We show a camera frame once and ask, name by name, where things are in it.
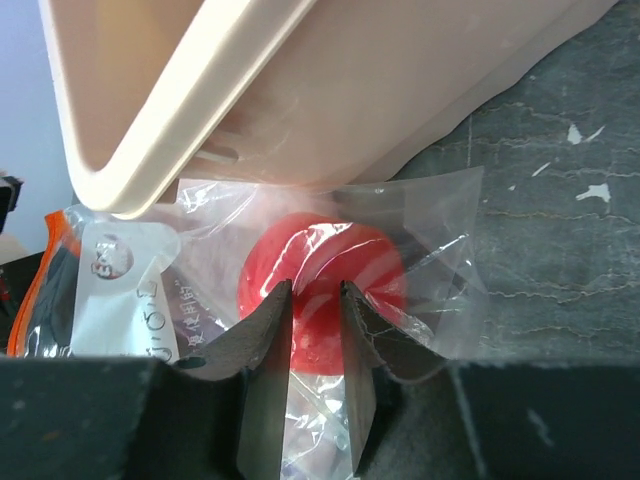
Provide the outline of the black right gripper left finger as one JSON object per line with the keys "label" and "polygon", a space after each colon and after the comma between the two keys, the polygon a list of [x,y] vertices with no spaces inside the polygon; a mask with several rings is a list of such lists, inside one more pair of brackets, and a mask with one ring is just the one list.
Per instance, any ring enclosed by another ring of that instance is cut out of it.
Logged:
{"label": "black right gripper left finger", "polygon": [[292,287],[199,353],[1,361],[5,479],[276,479]]}

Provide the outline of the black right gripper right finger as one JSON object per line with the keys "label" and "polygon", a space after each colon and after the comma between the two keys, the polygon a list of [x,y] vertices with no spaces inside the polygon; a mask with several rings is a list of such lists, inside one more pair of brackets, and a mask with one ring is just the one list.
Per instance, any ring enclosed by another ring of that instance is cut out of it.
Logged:
{"label": "black right gripper right finger", "polygon": [[448,360],[340,289],[361,479],[635,479],[635,361]]}

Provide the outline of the red fake tomato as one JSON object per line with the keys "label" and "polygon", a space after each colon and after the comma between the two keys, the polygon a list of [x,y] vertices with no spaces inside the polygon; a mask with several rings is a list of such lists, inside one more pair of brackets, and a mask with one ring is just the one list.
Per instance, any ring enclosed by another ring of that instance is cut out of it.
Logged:
{"label": "red fake tomato", "polygon": [[407,306],[408,281],[399,249],[381,230],[315,213],[297,212],[272,224],[241,269],[237,309],[246,318],[281,281],[293,292],[291,368],[343,373],[340,290],[352,282],[387,319]]}

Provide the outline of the clear zip top bag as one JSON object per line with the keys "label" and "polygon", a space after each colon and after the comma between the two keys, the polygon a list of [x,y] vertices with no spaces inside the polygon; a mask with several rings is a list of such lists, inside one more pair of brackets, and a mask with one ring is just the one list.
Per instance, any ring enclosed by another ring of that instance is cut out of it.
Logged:
{"label": "clear zip top bag", "polygon": [[477,167],[333,191],[216,181],[133,221],[78,205],[51,213],[8,352],[175,363],[290,281],[280,475],[349,479],[341,284],[438,354],[474,353],[486,300],[473,254],[482,176]]}

